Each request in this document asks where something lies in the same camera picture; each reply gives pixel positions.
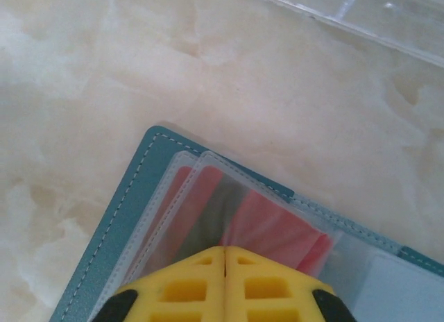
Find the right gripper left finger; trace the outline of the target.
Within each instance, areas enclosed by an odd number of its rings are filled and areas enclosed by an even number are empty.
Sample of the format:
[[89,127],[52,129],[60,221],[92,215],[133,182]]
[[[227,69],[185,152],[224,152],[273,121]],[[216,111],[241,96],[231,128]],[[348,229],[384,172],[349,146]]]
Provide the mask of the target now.
[[120,287],[95,322],[223,322],[225,249],[206,249]]

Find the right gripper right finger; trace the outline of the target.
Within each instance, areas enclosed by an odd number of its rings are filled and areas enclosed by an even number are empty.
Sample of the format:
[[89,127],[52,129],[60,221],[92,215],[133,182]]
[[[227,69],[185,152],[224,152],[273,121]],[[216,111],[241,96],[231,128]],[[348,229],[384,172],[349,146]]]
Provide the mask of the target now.
[[320,280],[245,249],[225,249],[225,322],[352,322]]

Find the red plastic card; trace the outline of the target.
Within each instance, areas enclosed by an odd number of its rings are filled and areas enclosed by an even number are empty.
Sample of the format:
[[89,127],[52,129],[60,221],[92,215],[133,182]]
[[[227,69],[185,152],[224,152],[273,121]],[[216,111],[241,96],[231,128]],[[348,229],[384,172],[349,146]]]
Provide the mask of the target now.
[[331,235],[213,166],[201,170],[193,191],[201,209],[188,238],[199,249],[240,246],[311,276],[320,273]]
[[180,167],[172,176],[171,183],[166,187],[166,194],[160,203],[160,206],[153,219],[153,224],[150,227],[150,236],[157,232],[160,238],[155,252],[159,253],[161,257],[165,257],[168,260],[173,260],[174,256],[182,246],[185,237],[189,234],[194,222],[198,218],[198,215],[193,210],[188,210],[185,207],[179,207],[176,214],[169,214],[171,222],[164,224],[164,232],[161,233],[161,222],[165,218],[165,214],[169,209],[169,205],[174,200],[176,194],[179,192],[182,184],[186,180],[191,171],[190,166]]

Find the blue leather card holder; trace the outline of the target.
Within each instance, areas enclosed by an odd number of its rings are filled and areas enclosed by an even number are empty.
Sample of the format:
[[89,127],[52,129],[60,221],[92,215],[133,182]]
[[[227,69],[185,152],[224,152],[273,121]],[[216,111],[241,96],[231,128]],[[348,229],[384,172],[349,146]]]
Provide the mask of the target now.
[[[125,244],[178,152],[205,147],[165,128],[146,131],[49,322],[87,322]],[[444,264],[340,216],[258,173],[267,187],[305,214],[345,231],[341,260],[329,260],[330,283],[358,322],[444,322]]]

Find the clear acrylic tiered organizer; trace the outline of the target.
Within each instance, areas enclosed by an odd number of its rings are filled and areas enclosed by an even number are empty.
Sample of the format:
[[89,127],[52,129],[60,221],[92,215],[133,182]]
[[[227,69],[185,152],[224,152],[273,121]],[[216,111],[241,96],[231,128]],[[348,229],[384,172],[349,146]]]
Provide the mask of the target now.
[[444,0],[267,0],[444,68]]

